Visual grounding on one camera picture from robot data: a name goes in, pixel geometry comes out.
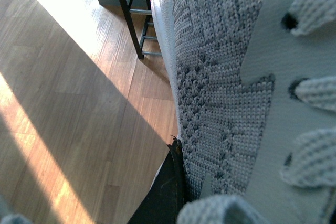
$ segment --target gray knit sneaker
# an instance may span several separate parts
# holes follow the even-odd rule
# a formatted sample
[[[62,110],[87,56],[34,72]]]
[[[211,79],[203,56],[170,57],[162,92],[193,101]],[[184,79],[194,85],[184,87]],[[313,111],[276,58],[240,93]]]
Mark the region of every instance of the gray knit sneaker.
[[[212,194],[243,196],[271,223],[332,223],[335,7],[173,0],[190,200],[210,174]]]

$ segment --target white shoelace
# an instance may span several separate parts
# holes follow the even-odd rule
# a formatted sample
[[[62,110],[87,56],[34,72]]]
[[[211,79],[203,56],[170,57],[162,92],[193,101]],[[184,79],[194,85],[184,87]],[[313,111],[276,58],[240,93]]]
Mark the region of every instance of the white shoelace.
[[[336,0],[294,0],[289,15],[294,19],[291,33],[307,35],[336,20]],[[294,93],[310,106],[336,112],[336,76],[303,80]],[[336,128],[302,134],[294,144],[280,173],[282,180],[298,187],[335,187]]]

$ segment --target wooden floor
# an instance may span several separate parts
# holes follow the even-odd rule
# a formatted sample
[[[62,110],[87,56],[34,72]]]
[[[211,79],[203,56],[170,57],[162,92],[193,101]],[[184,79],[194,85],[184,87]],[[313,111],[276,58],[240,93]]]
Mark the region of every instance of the wooden floor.
[[[143,21],[134,17],[138,34]],[[171,134],[163,60],[137,60],[119,7],[0,0],[0,194],[17,212],[126,223]]]

